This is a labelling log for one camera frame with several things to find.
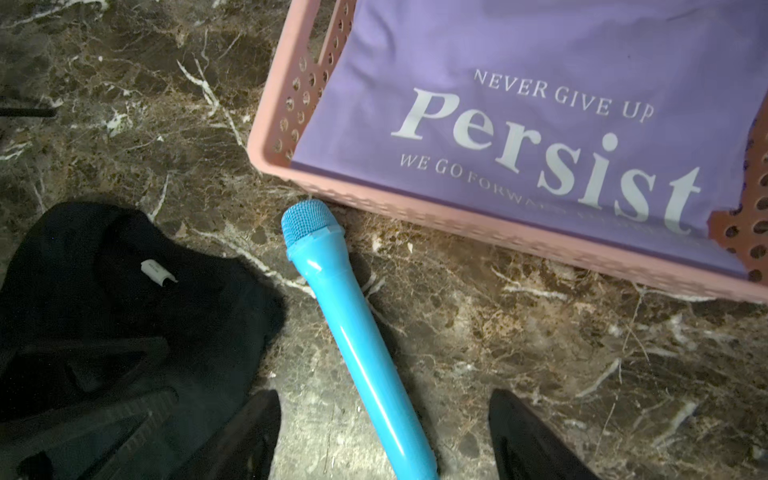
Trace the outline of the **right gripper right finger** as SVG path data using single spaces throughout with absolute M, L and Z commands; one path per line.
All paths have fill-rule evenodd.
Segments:
M 598 480 L 598 476 L 511 391 L 495 389 L 492 392 L 488 422 L 501 479 Z

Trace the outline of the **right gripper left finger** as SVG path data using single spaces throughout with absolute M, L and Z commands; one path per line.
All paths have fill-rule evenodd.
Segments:
M 268 479 L 280 427 L 278 392 L 260 391 L 172 479 Z

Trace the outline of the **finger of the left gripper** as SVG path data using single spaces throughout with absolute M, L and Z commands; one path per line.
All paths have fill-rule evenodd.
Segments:
M 74 439 L 137 418 L 139 423 L 81 476 L 116 479 L 123 467 L 157 433 L 178 404 L 170 387 L 122 397 L 110 396 L 1 425 L 1 477 L 16 479 L 18 467 L 29 457 Z
M 117 393 L 162 365 L 162 337 L 36 340 L 1 351 L 1 412 L 39 414 Z

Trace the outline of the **purple Persist t-shirt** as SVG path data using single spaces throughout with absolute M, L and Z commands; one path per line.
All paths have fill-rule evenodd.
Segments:
M 361 1 L 297 169 L 745 277 L 763 1 Z

